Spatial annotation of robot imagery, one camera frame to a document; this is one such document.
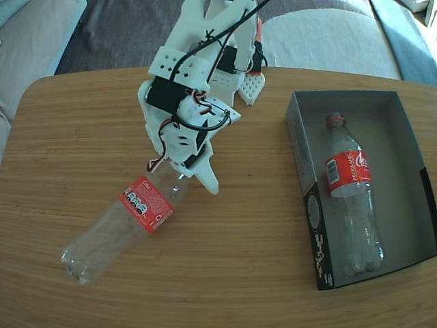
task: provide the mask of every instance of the bottle label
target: bottle label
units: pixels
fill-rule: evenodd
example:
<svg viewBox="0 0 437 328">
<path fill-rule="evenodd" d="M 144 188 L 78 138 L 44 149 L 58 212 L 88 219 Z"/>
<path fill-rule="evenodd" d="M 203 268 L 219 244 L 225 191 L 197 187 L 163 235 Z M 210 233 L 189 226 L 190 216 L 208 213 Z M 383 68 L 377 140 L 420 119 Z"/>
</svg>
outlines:
<svg viewBox="0 0 437 328">
<path fill-rule="evenodd" d="M 174 213 L 170 202 L 145 176 L 119 194 L 118 199 L 150 234 Z"/>
<path fill-rule="evenodd" d="M 367 156 L 364 152 L 349 151 L 331 157 L 326 162 L 329 189 L 335 189 L 357 182 L 371 182 Z"/>
</svg>

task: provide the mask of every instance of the open box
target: open box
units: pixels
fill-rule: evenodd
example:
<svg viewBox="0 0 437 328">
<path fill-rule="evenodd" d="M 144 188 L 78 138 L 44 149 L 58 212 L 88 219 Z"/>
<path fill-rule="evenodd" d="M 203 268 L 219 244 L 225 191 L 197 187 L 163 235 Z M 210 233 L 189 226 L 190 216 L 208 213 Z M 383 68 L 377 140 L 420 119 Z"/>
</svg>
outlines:
<svg viewBox="0 0 437 328">
<path fill-rule="evenodd" d="M 366 151 L 384 248 L 379 271 L 346 275 L 338 217 L 330 200 L 326 117 L 342 112 Z M 286 114 L 307 209 L 319 290 L 404 269 L 437 255 L 437 210 L 429 177 L 396 92 L 295 92 Z"/>
</svg>

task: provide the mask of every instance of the robotic arm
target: robotic arm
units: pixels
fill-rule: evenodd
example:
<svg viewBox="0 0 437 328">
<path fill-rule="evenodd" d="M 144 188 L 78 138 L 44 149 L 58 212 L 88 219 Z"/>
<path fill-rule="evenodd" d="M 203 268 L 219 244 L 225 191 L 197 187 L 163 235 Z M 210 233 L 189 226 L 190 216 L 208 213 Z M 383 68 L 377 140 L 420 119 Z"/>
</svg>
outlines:
<svg viewBox="0 0 437 328">
<path fill-rule="evenodd" d="M 160 47 L 138 92 L 145 129 L 160 158 L 150 161 L 154 171 L 163 161 L 181 174 L 196 176 L 205 188 L 219 192 L 211 168 L 211 139 L 236 122 L 235 93 L 252 105 L 261 92 L 256 0 L 186 0 L 167 42 Z"/>
</svg>

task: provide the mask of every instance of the plastic bottle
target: plastic bottle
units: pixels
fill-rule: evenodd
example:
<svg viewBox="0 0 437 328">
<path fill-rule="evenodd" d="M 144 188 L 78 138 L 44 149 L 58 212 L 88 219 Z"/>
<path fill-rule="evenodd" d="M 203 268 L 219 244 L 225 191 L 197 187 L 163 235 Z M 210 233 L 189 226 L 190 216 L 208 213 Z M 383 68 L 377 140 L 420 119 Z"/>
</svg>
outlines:
<svg viewBox="0 0 437 328">
<path fill-rule="evenodd" d="M 189 179 L 164 162 L 118 196 L 99 221 L 73 240 L 61 261 L 80 284 L 90 284 L 131 245 L 145 238 L 177 208 Z"/>
<path fill-rule="evenodd" d="M 341 220 L 345 272 L 378 270 L 384 260 L 373 205 L 371 173 L 363 149 L 336 112 L 327 118 L 330 158 L 326 174 L 331 200 Z"/>
</svg>

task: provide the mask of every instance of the wood grain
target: wood grain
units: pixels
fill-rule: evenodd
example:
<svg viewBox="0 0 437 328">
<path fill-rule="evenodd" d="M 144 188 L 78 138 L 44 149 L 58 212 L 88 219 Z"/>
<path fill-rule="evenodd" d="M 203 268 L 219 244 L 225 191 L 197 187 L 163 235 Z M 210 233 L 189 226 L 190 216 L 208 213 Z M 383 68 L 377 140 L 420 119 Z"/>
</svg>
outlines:
<svg viewBox="0 0 437 328">
<path fill-rule="evenodd" d="M 0 167 L 1 327 L 436 327 L 437 259 L 319 292 L 285 110 L 294 90 L 397 90 L 437 190 L 437 89 L 267 69 L 253 107 L 214 138 L 221 191 L 181 209 L 94 286 L 59 262 L 155 156 L 146 68 L 60 75 L 23 97 Z"/>
</svg>

